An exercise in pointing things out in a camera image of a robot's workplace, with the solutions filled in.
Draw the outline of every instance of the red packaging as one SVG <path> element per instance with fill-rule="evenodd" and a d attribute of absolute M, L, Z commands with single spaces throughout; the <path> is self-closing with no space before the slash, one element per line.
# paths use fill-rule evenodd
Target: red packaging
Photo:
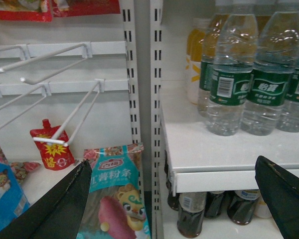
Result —
<path fill-rule="evenodd" d="M 54 133 L 60 128 L 60 126 L 51 127 L 48 119 L 44 119 L 42 121 L 43 128 L 42 129 L 32 129 L 30 130 L 30 134 L 32 137 L 41 137 L 41 138 L 51 138 Z M 63 140 L 67 142 L 69 140 L 68 135 L 65 131 L 63 131 L 58 137 L 59 140 Z M 72 163 L 75 162 L 74 157 L 69 149 L 69 147 L 65 147 L 61 144 L 52 144 L 48 145 L 48 143 L 37 142 L 35 141 L 35 145 L 40 151 L 42 162 L 44 167 L 51 170 L 61 170 L 67 168 Z"/>
<path fill-rule="evenodd" d="M 49 0 L 0 0 L 0 20 L 52 21 Z"/>
<path fill-rule="evenodd" d="M 119 0 L 53 0 L 53 16 L 120 14 Z"/>

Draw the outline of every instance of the black object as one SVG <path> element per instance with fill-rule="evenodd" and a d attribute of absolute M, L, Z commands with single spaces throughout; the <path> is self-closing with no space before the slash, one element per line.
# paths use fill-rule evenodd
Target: black object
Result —
<path fill-rule="evenodd" d="M 221 214 L 224 196 L 225 191 L 207 192 L 204 215 L 206 218 L 216 218 Z"/>
<path fill-rule="evenodd" d="M 0 239 L 75 239 L 90 189 L 88 161 L 75 167 L 0 232 Z"/>
<path fill-rule="evenodd" d="M 299 178 L 259 156 L 256 181 L 284 239 L 299 239 Z"/>

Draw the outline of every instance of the blue snack bag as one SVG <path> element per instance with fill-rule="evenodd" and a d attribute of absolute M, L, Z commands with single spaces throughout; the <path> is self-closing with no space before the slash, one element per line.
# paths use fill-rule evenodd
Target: blue snack bag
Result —
<path fill-rule="evenodd" d="M 150 239 L 138 189 L 142 143 L 87 149 L 90 193 L 77 239 Z"/>
<path fill-rule="evenodd" d="M 0 231 L 29 206 L 10 166 L 0 163 Z"/>

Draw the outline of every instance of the snack package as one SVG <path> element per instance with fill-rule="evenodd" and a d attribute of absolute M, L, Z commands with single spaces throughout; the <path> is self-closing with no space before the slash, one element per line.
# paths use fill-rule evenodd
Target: snack package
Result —
<path fill-rule="evenodd" d="M 120 14 L 119 0 L 53 0 L 53 16 Z"/>
<path fill-rule="evenodd" d="M 0 163 L 9 165 L 8 160 L 6 159 L 1 147 L 0 147 Z M 10 163 L 10 168 L 14 173 L 14 176 L 19 184 L 21 184 L 26 176 L 37 169 L 41 164 L 37 162 L 13 162 Z"/>
<path fill-rule="evenodd" d="M 0 20 L 52 21 L 48 0 L 0 0 Z"/>
<path fill-rule="evenodd" d="M 138 190 L 143 144 L 88 149 L 90 193 L 77 239 L 150 239 Z"/>
<path fill-rule="evenodd" d="M 35 171 L 41 164 L 37 162 L 13 162 L 10 163 L 10 168 L 19 184 L 21 184 L 27 175 Z"/>
<path fill-rule="evenodd" d="M 48 119 L 44 119 L 42 129 L 32 129 L 30 134 L 32 137 L 51 138 L 54 133 L 60 128 L 60 126 L 51 127 Z M 58 137 L 59 140 L 68 141 L 69 137 L 65 131 L 63 131 Z M 40 151 L 42 162 L 44 167 L 54 171 L 67 168 L 75 159 L 69 149 L 61 144 L 52 144 L 35 141 L 35 145 Z"/>
<path fill-rule="evenodd" d="M 29 208 L 9 165 L 0 163 L 0 231 Z"/>

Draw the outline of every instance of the red spout pouch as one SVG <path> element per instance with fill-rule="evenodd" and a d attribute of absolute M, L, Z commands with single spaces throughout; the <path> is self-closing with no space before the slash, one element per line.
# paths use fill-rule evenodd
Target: red spout pouch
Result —
<path fill-rule="evenodd" d="M 32 129 L 30 134 L 32 137 L 51 138 L 54 133 L 60 128 L 60 126 L 51 127 L 48 119 L 44 119 L 42 129 Z M 69 140 L 68 135 L 63 131 L 58 137 L 59 140 L 67 142 Z M 54 171 L 67 168 L 75 159 L 69 149 L 61 144 L 48 145 L 45 142 L 35 141 L 35 145 L 40 151 L 42 162 L 44 167 Z"/>

